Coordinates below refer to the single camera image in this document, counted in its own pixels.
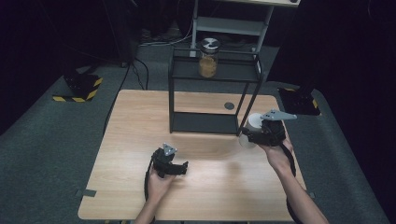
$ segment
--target dark background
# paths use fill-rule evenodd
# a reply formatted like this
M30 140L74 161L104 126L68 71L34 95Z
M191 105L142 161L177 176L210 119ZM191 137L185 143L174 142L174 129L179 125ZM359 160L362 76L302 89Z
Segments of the dark background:
M62 76L59 61L63 57L71 59L75 67L96 61L77 50L62 49L64 44L108 60L120 60L118 42L102 1L82 2L43 1L58 33L37 1L0 3L0 133ZM229 15L235 15L232 6L228 9L216 13L221 16L228 10ZM304 85L312 77L318 79L315 88L328 100L393 223L395 11L392 0L303 0L297 11L284 9L274 14L264 42L280 46L268 80ZM238 13L235 17L260 19L263 15ZM155 20L158 18L151 18L151 25ZM65 43L59 42L59 35Z
M396 1L309 1L297 10L268 80L326 97L391 223L396 222Z

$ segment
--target black cable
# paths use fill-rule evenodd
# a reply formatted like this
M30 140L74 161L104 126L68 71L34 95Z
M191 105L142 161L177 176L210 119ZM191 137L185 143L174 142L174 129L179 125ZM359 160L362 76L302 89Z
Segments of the black cable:
M144 44L140 44L139 47L147 47L147 46L174 46L177 43L182 43L184 42L186 39L189 39L191 37L191 35L189 35L191 28L192 28L192 24L193 24L193 19L191 18L191 24L190 24L190 29L187 32L187 34L182 37L181 39L179 39L178 41L174 41L174 42L167 42L167 43L163 43L163 42L154 42L154 43L144 43Z
M119 96L119 92L120 92L120 90L122 89L122 86L123 86L123 84L124 84L124 82L125 82L125 79L126 79L126 77L128 76L128 72L129 72L129 68L130 68L130 67L131 67L131 64L128 63L128 67L127 67L127 69L126 69L124 78L123 78L123 80L122 80L122 82L121 82L121 84L120 84L119 90L117 91L117 95L116 95L116 97L114 98L113 102L111 103L110 109L108 110L108 113L107 113L107 116L106 116L106 120L105 120L105 126L104 126L104 128L103 128L103 135L105 135L106 128L107 128L107 124L108 124L108 119L110 118L111 111L113 110L114 104L116 103L117 97Z
M184 46L178 45L178 44L186 44L186 43L188 43L188 44L191 43L191 35L188 36L187 38L184 38L183 40L180 40L180 41L177 41L177 42L174 42L174 43L170 43L169 45L173 46L175 48L179 48L179 46L181 46L181 47L184 47Z
M145 63L143 63L142 61L140 61L139 59L137 59L137 58L135 58L138 62L140 62L140 63L142 63L144 66L145 66L145 68L146 68L146 73L147 73L147 78L146 78L146 90L148 90L149 89L149 69L148 69L148 67L146 66L146 64Z
M142 81L140 80L139 72L137 71L137 68L134 66L133 63L132 63L132 71L137 76L137 83L139 83L140 88L144 90L145 88L143 87Z
M209 17L213 17L215 15L216 11L219 9L220 4L221 4L221 2L219 2L218 5L215 7L215 9L213 9L213 11Z
M291 169L291 173L293 174L293 176L296 176L296 167L295 167L295 162L294 162L294 158L291 155L291 152L289 151L289 149L287 147L285 147L285 145L283 145L283 143L280 143L279 146L282 148L283 153L285 153L286 157L288 158L289 162L290 162L290 169ZM289 203L289 199L286 199L286 206L288 208L289 214L291 216L291 218L295 221L296 224L303 224L303 222L297 217L297 215L295 214L293 208L291 207L290 203Z
M153 163L154 154L151 156L151 160L149 161L149 164L148 164L148 170L146 171L146 174L145 174L144 191L145 191L146 201L149 199L149 171L151 170L151 165ZM154 224L154 223L155 223L155 217L152 218L152 220L149 224Z
M179 40L179 39L180 39L179 36L165 38L162 35L158 35L156 37L145 38L144 40L141 41L141 44L142 45L150 44L152 42L154 42L154 44L169 44L169 43L171 43L173 41L176 41L176 40Z

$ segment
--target wrist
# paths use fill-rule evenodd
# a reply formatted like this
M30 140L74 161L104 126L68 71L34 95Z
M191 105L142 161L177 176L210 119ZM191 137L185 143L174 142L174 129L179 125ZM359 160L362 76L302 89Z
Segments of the wrist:
M152 196L149 195L148 196L148 200L146 201L146 203L150 203L150 204L158 204L161 201L161 197L156 197L156 196Z
M277 168L274 168L274 170L279 178L294 176L289 166L279 166Z

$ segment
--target wooden table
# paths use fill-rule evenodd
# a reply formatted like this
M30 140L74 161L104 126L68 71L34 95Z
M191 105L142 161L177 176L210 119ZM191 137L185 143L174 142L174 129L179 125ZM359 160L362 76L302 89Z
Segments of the wooden table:
M176 92L175 100L178 110L227 113L224 104L237 104L239 97ZM258 95L251 113L271 108L276 99ZM168 111L167 91L119 93L87 186L96 194L83 197L80 218L135 219L145 202L150 157L165 142L178 150L174 164L189 161L189 169L163 198L158 220L291 220L262 149L243 148L234 135L169 133ZM297 161L296 168L305 188Z

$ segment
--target white shelf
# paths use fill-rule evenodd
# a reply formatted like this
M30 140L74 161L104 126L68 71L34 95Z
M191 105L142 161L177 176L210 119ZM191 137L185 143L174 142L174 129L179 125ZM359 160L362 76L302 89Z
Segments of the white shelf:
M262 21L238 21L220 18L198 17L198 31L219 32L239 35L260 35L264 22Z

